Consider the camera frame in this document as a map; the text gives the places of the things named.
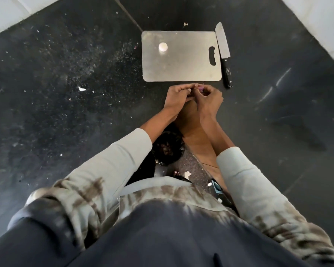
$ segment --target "metal cutting board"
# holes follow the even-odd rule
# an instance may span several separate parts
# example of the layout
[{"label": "metal cutting board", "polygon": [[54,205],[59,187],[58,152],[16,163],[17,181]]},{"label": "metal cutting board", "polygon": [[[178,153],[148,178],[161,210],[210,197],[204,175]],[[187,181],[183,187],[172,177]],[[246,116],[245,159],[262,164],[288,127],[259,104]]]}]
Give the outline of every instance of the metal cutting board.
[{"label": "metal cutting board", "polygon": [[[160,43],[168,49],[161,52]],[[214,47],[216,65],[209,61]],[[219,81],[221,67],[215,32],[144,31],[142,76],[145,81]]]}]

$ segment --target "white round object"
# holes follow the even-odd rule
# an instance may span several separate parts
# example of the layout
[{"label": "white round object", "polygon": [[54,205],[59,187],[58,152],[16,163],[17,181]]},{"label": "white round object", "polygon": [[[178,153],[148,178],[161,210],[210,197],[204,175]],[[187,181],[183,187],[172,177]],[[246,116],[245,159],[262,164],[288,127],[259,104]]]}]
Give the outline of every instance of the white round object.
[{"label": "white round object", "polygon": [[159,50],[162,52],[165,52],[168,49],[168,46],[166,43],[162,42],[159,46],[158,46]]}]

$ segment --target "person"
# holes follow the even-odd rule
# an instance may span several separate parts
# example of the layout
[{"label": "person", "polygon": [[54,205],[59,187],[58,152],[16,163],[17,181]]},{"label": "person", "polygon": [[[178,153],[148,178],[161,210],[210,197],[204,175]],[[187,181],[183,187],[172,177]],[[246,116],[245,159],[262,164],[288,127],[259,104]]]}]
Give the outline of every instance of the person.
[{"label": "person", "polygon": [[[239,217],[173,177],[125,186],[191,99]],[[160,113],[29,197],[0,237],[0,266],[334,266],[328,235],[221,129],[222,102],[209,85],[170,87]]]}]

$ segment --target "floor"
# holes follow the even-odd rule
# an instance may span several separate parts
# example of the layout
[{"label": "floor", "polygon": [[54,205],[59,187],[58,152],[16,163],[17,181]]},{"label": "floor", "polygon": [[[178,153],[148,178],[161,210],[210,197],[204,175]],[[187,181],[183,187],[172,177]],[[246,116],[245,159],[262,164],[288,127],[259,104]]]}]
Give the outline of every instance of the floor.
[{"label": "floor", "polygon": [[142,30],[219,21],[234,72],[212,83],[220,125],[334,243],[334,61],[281,0],[60,0],[1,33],[0,235],[34,189],[163,107],[173,83],[143,81]]}]

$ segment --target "knife handle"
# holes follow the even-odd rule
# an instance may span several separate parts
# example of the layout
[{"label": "knife handle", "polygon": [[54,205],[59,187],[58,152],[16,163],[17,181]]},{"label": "knife handle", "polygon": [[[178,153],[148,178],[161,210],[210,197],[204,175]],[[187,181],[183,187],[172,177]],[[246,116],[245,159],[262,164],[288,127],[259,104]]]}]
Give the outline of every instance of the knife handle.
[{"label": "knife handle", "polygon": [[225,87],[231,88],[233,85],[232,74],[230,71],[230,60],[229,58],[221,59],[221,71],[223,74],[223,82]]}]

